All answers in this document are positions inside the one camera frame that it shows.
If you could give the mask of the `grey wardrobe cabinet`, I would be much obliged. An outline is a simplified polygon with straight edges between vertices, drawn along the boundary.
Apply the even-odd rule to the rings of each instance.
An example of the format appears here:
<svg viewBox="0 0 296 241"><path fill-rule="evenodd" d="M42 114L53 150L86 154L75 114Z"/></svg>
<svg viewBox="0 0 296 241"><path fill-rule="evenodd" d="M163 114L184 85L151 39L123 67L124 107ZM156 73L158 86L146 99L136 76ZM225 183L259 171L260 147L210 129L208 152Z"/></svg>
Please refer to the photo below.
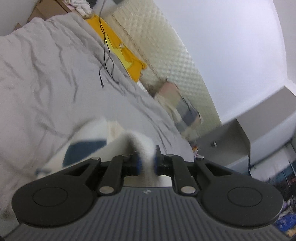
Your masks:
<svg viewBox="0 0 296 241"><path fill-rule="evenodd" d="M295 95L283 87L254 108L196 141L199 155L221 166L246 173L273 154L295 133Z"/></svg>

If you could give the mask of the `cardboard box nightstand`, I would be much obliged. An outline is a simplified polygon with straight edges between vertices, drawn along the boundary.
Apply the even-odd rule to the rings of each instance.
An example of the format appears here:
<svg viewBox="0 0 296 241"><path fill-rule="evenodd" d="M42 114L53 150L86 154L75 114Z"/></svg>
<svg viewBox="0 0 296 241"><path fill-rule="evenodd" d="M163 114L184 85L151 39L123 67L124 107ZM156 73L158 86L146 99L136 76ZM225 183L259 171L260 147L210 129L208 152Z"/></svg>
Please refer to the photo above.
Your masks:
<svg viewBox="0 0 296 241"><path fill-rule="evenodd" d="M30 22L33 18L41 18L47 20L56 15L64 15L67 13L76 13L78 12L75 8L69 4L66 4L66 1L62 0L42 0L38 1L35 5L32 13L30 14L27 23Z"/></svg>

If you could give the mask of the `cream quilted headboard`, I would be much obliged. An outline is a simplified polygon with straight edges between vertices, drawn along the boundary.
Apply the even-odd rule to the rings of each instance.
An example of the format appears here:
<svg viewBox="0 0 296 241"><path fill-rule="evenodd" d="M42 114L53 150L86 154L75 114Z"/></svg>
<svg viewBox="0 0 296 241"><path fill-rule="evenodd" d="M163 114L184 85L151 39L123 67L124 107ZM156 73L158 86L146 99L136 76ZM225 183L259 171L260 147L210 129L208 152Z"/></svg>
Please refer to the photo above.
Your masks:
<svg viewBox="0 0 296 241"><path fill-rule="evenodd" d="M147 64L140 77L146 89L173 82L199 112L201 123L194 125L191 140L221 124L192 57L154 1L106 1L98 11L126 47Z"/></svg>

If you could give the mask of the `white clothes pile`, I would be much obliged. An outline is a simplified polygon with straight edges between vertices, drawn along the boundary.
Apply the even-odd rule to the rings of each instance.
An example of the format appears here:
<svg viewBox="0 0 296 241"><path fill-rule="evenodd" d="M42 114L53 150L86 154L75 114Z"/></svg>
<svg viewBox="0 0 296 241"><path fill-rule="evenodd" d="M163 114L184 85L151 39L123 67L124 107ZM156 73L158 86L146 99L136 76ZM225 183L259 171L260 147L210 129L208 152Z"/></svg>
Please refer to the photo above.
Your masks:
<svg viewBox="0 0 296 241"><path fill-rule="evenodd" d="M66 3L73 6L75 10L83 17L92 14L90 3L88 3L86 0L67 0Z"/></svg>

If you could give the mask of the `small items on bedside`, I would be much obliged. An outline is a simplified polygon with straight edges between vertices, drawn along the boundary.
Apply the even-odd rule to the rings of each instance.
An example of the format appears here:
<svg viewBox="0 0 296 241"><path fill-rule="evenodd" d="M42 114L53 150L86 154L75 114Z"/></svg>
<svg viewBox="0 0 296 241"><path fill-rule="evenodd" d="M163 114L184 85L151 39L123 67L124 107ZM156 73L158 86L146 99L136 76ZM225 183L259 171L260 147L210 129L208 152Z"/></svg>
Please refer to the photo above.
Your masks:
<svg viewBox="0 0 296 241"><path fill-rule="evenodd" d="M193 154L194 154L194 158L199 158L199 150L198 150L198 147L196 145L192 145L192 151L193 151Z"/></svg>

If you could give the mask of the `white blue striped sweater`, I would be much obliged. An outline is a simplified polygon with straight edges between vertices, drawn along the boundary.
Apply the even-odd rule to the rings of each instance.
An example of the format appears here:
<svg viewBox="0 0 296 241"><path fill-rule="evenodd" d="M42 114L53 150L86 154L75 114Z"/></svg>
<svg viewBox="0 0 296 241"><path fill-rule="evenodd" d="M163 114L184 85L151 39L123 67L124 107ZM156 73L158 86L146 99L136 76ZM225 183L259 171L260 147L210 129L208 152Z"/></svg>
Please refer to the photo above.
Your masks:
<svg viewBox="0 0 296 241"><path fill-rule="evenodd" d="M126 177L124 184L135 187L169 187L168 177L154 172L156 146L147 136L125 130L117 121L105 118L84 124L72 138L40 169L37 178L43 178L91 158L100 158L105 164L118 155L137 153L140 175Z"/></svg>

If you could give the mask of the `yellow pillow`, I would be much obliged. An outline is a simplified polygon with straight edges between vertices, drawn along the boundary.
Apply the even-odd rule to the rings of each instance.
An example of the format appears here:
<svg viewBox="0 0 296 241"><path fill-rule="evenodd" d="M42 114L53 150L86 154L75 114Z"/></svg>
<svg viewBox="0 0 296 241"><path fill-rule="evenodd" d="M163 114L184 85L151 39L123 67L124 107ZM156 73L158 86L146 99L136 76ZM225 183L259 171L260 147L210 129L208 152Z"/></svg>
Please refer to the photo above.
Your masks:
<svg viewBox="0 0 296 241"><path fill-rule="evenodd" d="M138 82L141 77L141 71L145 70L147 64L140 59L138 59L135 54L133 54L128 47L123 43L123 41L117 36L117 34L112 30L111 27L103 20L100 19L98 15L94 15L91 18L86 19L89 25L95 30L96 33L104 40L105 32L106 43L109 49L118 57L127 72L129 73L131 79L134 82Z"/></svg>

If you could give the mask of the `grey bed duvet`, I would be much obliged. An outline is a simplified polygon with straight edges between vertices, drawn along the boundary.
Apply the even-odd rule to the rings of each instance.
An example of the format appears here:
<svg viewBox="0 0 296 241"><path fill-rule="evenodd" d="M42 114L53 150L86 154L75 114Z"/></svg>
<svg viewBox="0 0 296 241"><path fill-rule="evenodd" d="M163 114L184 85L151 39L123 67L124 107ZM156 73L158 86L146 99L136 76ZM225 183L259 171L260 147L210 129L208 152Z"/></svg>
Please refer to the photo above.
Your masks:
<svg viewBox="0 0 296 241"><path fill-rule="evenodd" d="M105 62L102 40L76 14L36 18L1 37L1 217L18 220L3 240L195 239L199 204L172 184L123 183L99 195L100 158L37 178L75 132L101 118L193 163L168 113L118 59Z"/></svg>

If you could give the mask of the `plaid beige grey pillow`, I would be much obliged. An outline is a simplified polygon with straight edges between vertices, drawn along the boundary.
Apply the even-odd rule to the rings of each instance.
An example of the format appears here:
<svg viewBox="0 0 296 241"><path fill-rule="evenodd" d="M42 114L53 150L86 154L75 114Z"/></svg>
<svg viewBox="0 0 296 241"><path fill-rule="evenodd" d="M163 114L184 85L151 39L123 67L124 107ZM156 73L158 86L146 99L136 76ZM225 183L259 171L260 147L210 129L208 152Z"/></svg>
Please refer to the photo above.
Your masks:
<svg viewBox="0 0 296 241"><path fill-rule="evenodd" d="M154 99L166 110L184 139L192 142L199 137L201 114L182 96L176 84L165 82L154 95Z"/></svg>

